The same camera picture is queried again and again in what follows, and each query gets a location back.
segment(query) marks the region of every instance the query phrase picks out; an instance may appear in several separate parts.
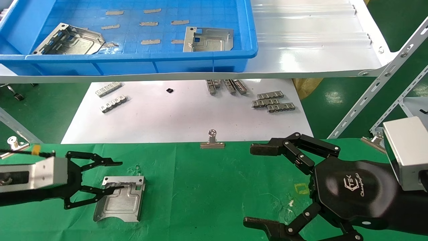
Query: black cable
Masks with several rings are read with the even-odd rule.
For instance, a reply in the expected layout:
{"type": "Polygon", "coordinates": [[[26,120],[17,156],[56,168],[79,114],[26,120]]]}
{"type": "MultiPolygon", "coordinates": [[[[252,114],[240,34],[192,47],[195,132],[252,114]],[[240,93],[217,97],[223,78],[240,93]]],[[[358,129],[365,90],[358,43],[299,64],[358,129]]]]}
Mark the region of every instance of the black cable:
{"type": "Polygon", "coordinates": [[[14,150],[0,149],[0,153],[8,153],[8,152],[31,155],[31,151],[14,151],[14,150]]]}
{"type": "MultiPolygon", "coordinates": [[[[14,150],[6,150],[6,149],[0,149],[0,153],[17,153],[17,154],[27,154],[27,155],[32,155],[31,151],[14,151],[14,150]]],[[[40,152],[38,154],[39,157],[44,157],[44,158],[48,158],[48,157],[53,157],[55,156],[55,152],[52,153],[47,153],[47,152],[40,152]]]]}

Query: white table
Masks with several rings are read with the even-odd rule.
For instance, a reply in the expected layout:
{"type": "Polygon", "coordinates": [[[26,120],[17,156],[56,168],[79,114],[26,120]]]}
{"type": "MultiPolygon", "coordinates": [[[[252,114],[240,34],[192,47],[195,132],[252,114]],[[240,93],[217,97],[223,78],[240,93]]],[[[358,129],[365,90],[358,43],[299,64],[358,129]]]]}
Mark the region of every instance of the white table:
{"type": "Polygon", "coordinates": [[[187,80],[126,82],[102,98],[95,91],[109,82],[92,83],[61,143],[204,142],[210,129],[217,130],[222,142],[269,140],[294,132],[312,136],[290,79],[243,82],[249,90],[245,96],[231,95],[224,84],[211,96],[205,80],[187,80]],[[285,94],[282,103],[293,102],[296,110],[267,113],[266,108],[251,108],[256,94],[277,90],[285,94]],[[99,110],[122,94],[128,102],[106,114],[99,110]]]}

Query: metal connector strip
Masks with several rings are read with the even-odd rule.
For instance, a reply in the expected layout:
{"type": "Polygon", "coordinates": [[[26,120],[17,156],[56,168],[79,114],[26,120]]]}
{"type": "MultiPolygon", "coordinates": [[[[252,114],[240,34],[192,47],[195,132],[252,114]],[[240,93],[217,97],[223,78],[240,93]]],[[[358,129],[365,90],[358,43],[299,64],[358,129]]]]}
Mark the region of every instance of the metal connector strip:
{"type": "Polygon", "coordinates": [[[215,90],[214,82],[212,79],[207,79],[207,87],[208,87],[208,91],[210,92],[210,94],[215,95],[216,90],[215,90]]]}
{"type": "Polygon", "coordinates": [[[245,87],[245,85],[239,79],[234,79],[233,83],[235,84],[236,89],[241,95],[247,93],[247,87],[245,87]]]}
{"type": "Polygon", "coordinates": [[[219,88],[221,85],[221,79],[213,79],[213,81],[214,81],[214,86],[216,88],[219,88]]]}
{"type": "Polygon", "coordinates": [[[107,113],[111,111],[112,109],[116,108],[117,106],[125,103],[128,100],[127,96],[121,95],[117,98],[115,98],[112,101],[109,101],[107,104],[100,107],[101,112],[107,113]]]}
{"type": "Polygon", "coordinates": [[[229,91],[229,93],[235,94],[236,89],[235,89],[235,85],[233,84],[233,81],[231,79],[224,79],[223,81],[224,81],[224,85],[226,86],[226,89],[229,91]]]}
{"type": "Polygon", "coordinates": [[[273,98],[283,98],[283,97],[284,97],[284,93],[282,93],[282,91],[274,91],[274,92],[262,93],[257,95],[258,99],[273,99],[273,98]]]}
{"type": "Polygon", "coordinates": [[[278,99],[258,99],[253,100],[253,108],[266,107],[267,105],[279,104],[278,99]]]}
{"type": "Polygon", "coordinates": [[[103,97],[117,89],[119,89],[120,87],[122,87],[122,83],[121,82],[113,82],[111,84],[108,84],[107,86],[102,87],[101,89],[95,91],[95,94],[98,95],[98,97],[103,97]]]}
{"type": "Polygon", "coordinates": [[[280,112],[280,111],[293,111],[296,107],[293,103],[285,103],[285,104],[276,104],[276,105],[268,105],[267,111],[269,113],[280,112]]]}

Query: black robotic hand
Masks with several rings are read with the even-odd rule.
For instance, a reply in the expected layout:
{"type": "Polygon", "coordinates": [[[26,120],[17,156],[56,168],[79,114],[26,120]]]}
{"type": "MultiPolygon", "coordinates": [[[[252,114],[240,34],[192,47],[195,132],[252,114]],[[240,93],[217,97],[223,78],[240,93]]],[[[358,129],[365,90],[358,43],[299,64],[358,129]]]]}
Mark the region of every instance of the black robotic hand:
{"type": "Polygon", "coordinates": [[[244,226],[264,230],[270,241],[303,241],[299,231],[319,214],[343,232],[324,241],[363,240],[352,226],[428,235],[426,224],[417,218],[428,214],[428,193],[403,191],[390,164],[344,161],[339,152],[338,146],[300,133],[251,145],[251,154],[284,155],[310,175],[313,203],[289,225],[245,217],[244,226]],[[325,159],[315,165],[298,148],[325,159]]]}

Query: green floor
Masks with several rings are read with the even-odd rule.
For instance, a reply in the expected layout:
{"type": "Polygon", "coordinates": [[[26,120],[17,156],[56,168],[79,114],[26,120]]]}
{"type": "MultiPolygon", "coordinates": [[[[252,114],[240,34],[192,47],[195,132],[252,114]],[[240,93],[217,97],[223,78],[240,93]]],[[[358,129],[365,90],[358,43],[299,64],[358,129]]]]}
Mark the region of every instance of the green floor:
{"type": "MultiPolygon", "coordinates": [[[[427,0],[371,0],[368,8],[392,51],[398,51],[427,16],[427,0]]],[[[369,135],[369,128],[398,95],[428,64],[425,41],[399,69],[377,96],[358,115],[341,137],[369,135]]],[[[355,104],[374,78],[326,78],[302,100],[309,124],[316,138],[326,138],[355,104]],[[320,115],[327,116],[322,121],[320,115]]],[[[0,107],[9,112],[46,143],[59,143],[86,93],[88,84],[12,85],[26,99],[17,102],[10,92],[0,88],[0,107]]],[[[428,83],[422,81],[410,96],[428,96],[428,83]]],[[[394,110],[388,119],[405,117],[394,110]]],[[[0,147],[14,133],[0,123],[0,147]]]]}

